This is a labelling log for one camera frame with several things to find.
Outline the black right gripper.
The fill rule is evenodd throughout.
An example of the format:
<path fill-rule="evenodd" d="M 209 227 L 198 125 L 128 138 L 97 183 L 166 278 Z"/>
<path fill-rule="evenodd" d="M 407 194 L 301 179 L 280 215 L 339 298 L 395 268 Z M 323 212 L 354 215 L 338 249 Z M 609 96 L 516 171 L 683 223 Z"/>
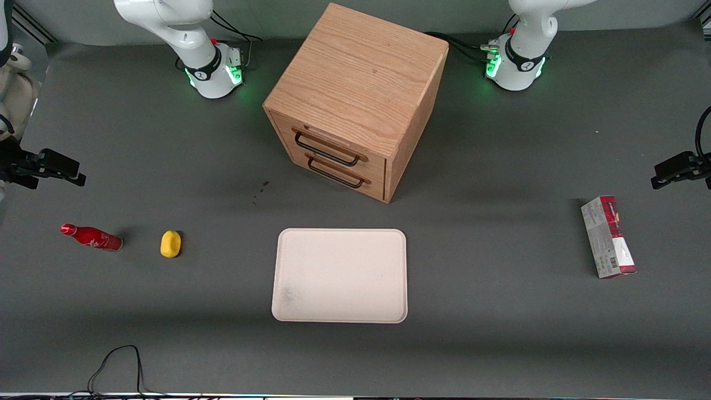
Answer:
<path fill-rule="evenodd" d="M 86 175 L 79 173 L 79 165 L 76 160 L 48 148 L 38 153 L 24 151 L 14 136 L 1 141 L 1 180 L 7 184 L 37 189 L 38 178 L 53 178 L 84 187 Z"/>

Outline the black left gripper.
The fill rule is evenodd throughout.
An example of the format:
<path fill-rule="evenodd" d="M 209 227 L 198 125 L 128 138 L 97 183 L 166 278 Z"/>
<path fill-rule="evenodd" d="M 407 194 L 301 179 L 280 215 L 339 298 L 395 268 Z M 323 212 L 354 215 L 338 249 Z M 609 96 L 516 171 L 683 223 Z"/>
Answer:
<path fill-rule="evenodd" d="M 655 176 L 651 178 L 651 186 L 654 190 L 662 189 L 677 182 L 679 176 L 688 173 L 690 173 L 689 180 L 703 179 L 708 189 L 711 190 L 710 153 L 698 156 L 691 151 L 685 151 L 656 164 Z"/>

